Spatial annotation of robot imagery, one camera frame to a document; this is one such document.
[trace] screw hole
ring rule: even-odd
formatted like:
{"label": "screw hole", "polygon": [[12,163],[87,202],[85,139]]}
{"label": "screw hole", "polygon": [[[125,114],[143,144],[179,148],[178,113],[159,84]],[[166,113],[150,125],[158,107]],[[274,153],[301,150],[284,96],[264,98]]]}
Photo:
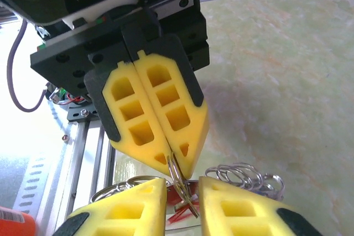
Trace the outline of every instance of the screw hole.
{"label": "screw hole", "polygon": [[98,63],[102,62],[102,60],[103,60],[103,55],[102,54],[94,55],[93,58],[92,58],[92,62],[95,63],[95,64],[98,64]]}
{"label": "screw hole", "polygon": [[59,63],[65,63],[68,62],[70,60],[70,56],[69,55],[65,55],[65,54],[60,54],[56,56],[56,60]]}
{"label": "screw hole", "polygon": [[85,88],[85,84],[83,82],[80,82],[79,84],[77,84],[78,88]]}
{"label": "screw hole", "polygon": [[197,37],[197,34],[196,33],[192,33],[188,36],[188,39],[190,40],[194,40],[195,38]]}
{"label": "screw hole", "polygon": [[186,6],[188,6],[188,4],[189,4],[189,0],[181,0],[181,1],[179,2],[179,6],[180,6],[181,8],[185,8]]}
{"label": "screw hole", "polygon": [[85,72],[84,70],[75,70],[72,75],[74,77],[83,77],[85,75]]}

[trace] pale green surface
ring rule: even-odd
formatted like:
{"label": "pale green surface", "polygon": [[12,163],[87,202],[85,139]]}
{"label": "pale green surface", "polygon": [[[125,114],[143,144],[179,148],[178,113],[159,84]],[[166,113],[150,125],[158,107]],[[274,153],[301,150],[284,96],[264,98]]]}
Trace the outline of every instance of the pale green surface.
{"label": "pale green surface", "polygon": [[[193,177],[248,162],[283,177],[284,202],[324,235],[354,235],[354,0],[219,0],[202,11],[211,64],[196,75],[210,132]],[[154,171],[122,155],[116,173]]]}

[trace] yellow foam pad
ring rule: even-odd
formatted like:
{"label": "yellow foam pad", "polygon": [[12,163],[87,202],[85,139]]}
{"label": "yellow foam pad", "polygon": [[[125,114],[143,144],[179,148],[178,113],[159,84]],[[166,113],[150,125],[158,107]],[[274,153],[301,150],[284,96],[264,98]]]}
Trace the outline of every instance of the yellow foam pad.
{"label": "yellow foam pad", "polygon": [[199,178],[203,236],[294,236],[277,215],[291,208],[211,177]]}
{"label": "yellow foam pad", "polygon": [[194,105],[177,63],[139,51],[134,62],[167,141],[187,179],[193,173],[209,129],[205,100]]}
{"label": "yellow foam pad", "polygon": [[75,236],[165,235],[166,184],[155,179],[79,208],[90,215]]}
{"label": "yellow foam pad", "polygon": [[120,62],[102,94],[121,135],[112,146],[169,175],[166,156],[171,150],[134,64]]}

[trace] yellow honeycomb pad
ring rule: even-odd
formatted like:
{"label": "yellow honeycomb pad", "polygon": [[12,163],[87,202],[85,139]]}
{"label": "yellow honeycomb pad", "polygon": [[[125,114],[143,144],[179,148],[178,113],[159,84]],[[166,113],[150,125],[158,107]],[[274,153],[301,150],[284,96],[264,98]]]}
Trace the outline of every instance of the yellow honeycomb pad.
{"label": "yellow honeycomb pad", "polygon": [[120,62],[103,89],[122,136],[112,146],[166,175],[172,150],[189,179],[209,129],[206,102],[194,105],[174,60],[138,55],[134,63]]}
{"label": "yellow honeycomb pad", "polygon": [[88,212],[75,236],[165,235],[166,184],[155,179],[79,208],[68,218]]}
{"label": "yellow honeycomb pad", "polygon": [[199,178],[203,236],[294,236],[277,215],[287,205],[211,177]]}

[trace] grey cable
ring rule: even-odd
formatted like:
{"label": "grey cable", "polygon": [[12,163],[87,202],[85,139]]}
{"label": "grey cable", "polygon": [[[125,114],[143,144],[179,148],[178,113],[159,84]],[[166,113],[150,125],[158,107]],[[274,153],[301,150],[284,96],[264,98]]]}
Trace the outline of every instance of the grey cable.
{"label": "grey cable", "polygon": [[25,19],[23,19],[20,31],[18,32],[18,35],[17,35],[15,41],[13,42],[13,45],[12,45],[10,53],[9,53],[9,57],[7,59],[6,78],[7,78],[7,86],[9,88],[9,93],[10,93],[10,96],[11,96],[11,99],[12,99],[13,103],[22,112],[31,113],[31,112],[34,112],[35,110],[37,110],[38,107],[40,106],[40,104],[42,103],[42,100],[43,100],[43,98],[45,96],[45,93],[46,93],[46,89],[43,90],[43,92],[42,92],[42,94],[41,94],[41,96],[39,98],[38,103],[33,108],[27,109],[27,108],[23,107],[19,103],[19,101],[18,101],[18,99],[16,97],[15,90],[14,90],[14,87],[13,87],[13,77],[12,77],[13,60],[14,60],[15,53],[16,53],[16,50],[18,48],[18,45],[20,44],[20,42],[21,42],[21,40],[23,38],[23,35],[24,35],[25,31],[26,31],[26,28],[27,28],[27,21]]}

